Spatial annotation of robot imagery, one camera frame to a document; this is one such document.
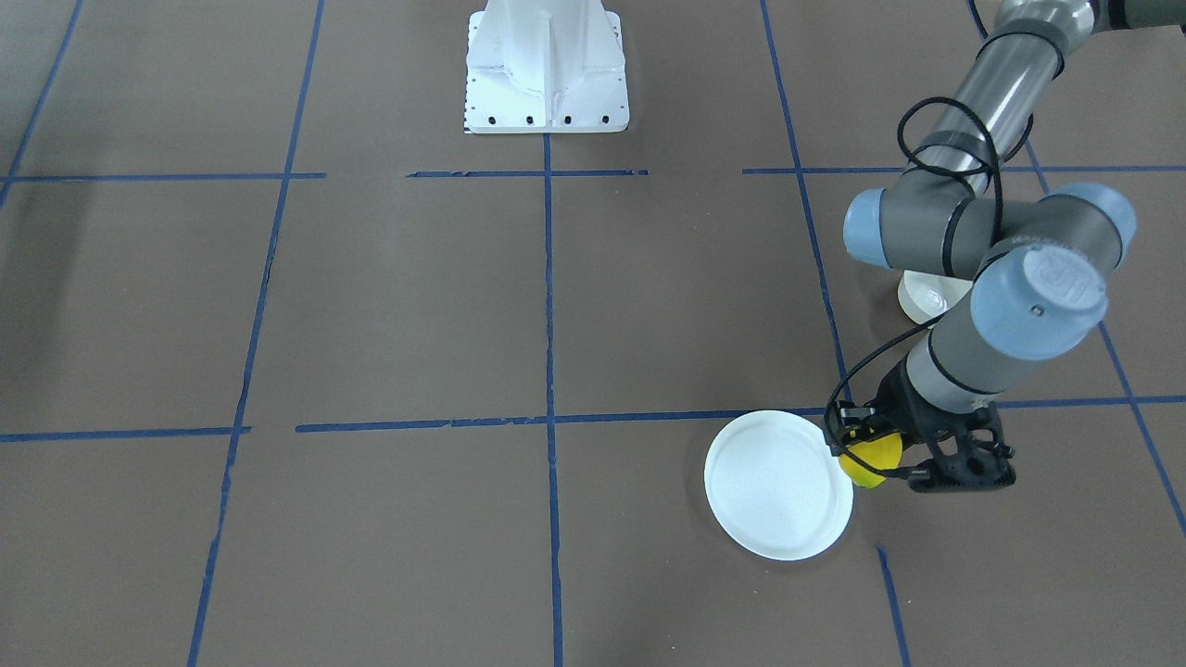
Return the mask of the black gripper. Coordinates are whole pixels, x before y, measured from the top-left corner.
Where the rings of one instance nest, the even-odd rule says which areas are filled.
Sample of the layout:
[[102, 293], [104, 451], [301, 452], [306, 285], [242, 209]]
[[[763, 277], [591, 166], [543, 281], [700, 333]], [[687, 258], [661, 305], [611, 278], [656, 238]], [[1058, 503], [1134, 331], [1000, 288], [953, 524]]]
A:
[[[830, 455], [839, 457], [854, 444], [895, 434], [901, 438], [903, 447], [924, 445], [933, 456], [954, 453], [970, 442], [967, 418], [927, 404], [911, 385], [906, 360], [899, 360], [878, 385], [871, 405], [834, 400], [825, 406], [825, 444]], [[914, 491], [936, 489], [932, 463], [892, 468], [881, 476], [904, 481]]]

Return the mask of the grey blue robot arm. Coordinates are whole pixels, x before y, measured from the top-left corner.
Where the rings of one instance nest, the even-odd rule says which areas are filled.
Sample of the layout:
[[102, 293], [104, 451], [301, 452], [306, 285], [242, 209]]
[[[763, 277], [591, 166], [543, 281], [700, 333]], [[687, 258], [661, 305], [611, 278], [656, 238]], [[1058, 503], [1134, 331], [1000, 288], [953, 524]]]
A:
[[863, 405], [830, 398], [825, 444], [856, 485], [916, 493], [1012, 485], [997, 398], [1078, 347], [1108, 309], [1139, 217], [1118, 191], [1080, 182], [1005, 201], [1000, 169], [1024, 147], [1042, 93], [1093, 34], [1182, 26], [1181, 1], [1003, 1], [973, 66], [903, 176], [859, 193], [844, 217], [852, 258], [969, 282], [954, 307]]

